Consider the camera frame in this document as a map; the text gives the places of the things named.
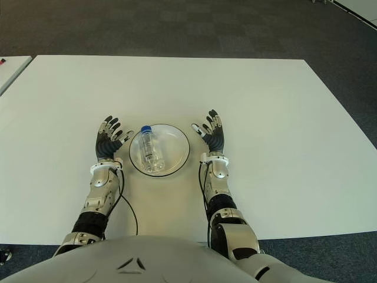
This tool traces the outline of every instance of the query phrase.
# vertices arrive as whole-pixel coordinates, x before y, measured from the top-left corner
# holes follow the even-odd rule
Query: plate
[[[178,128],[166,125],[152,125],[152,132],[156,136],[165,161],[165,167],[159,172],[147,172],[143,168],[140,154],[141,132],[139,131],[130,144],[130,160],[137,170],[152,177],[163,177],[182,168],[189,158],[190,145],[186,135]]]

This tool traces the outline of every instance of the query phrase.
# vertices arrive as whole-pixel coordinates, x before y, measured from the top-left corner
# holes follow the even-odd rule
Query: water bottle
[[[150,126],[141,128],[140,153],[141,162],[146,172],[159,172],[165,168],[165,161],[158,144],[158,139]]]

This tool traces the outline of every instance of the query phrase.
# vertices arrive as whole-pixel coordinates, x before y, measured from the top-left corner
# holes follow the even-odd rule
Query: gray carpet
[[[2,0],[0,5],[4,56],[305,59],[377,147],[377,32],[334,5],[309,0]],[[377,282],[377,233],[262,241],[262,247],[309,275]],[[14,257],[0,267],[0,278],[49,258],[55,247],[12,249]]]

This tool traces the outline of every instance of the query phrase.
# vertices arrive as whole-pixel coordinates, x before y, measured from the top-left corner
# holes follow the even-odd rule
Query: table
[[[31,61],[30,56],[2,57],[6,62],[0,65],[0,96]]]
[[[141,235],[206,241],[191,123],[223,120],[233,198],[260,239],[377,229],[377,151],[302,60],[37,56],[0,97],[0,242],[60,244],[96,162],[101,121],[167,123],[190,142],[184,167],[152,178],[123,158]],[[125,202],[107,238],[132,235]]]

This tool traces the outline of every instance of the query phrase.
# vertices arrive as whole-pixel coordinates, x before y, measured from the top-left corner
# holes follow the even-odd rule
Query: robot forearm
[[[90,193],[72,232],[64,238],[55,255],[102,240],[108,217],[114,207],[119,187],[117,170],[121,170],[121,167],[121,162],[113,159],[102,159],[92,166]]]
[[[211,248],[232,261],[259,253],[256,235],[237,210],[228,188],[228,159],[221,152],[210,152],[209,156],[202,155],[201,162],[207,165],[204,196],[212,230]]]
[[[240,269],[264,283],[325,283],[306,276],[270,255],[260,253],[253,229],[233,202],[227,179],[228,159],[221,152],[202,155],[204,171],[204,197],[207,218],[211,226],[210,247],[229,258]]]

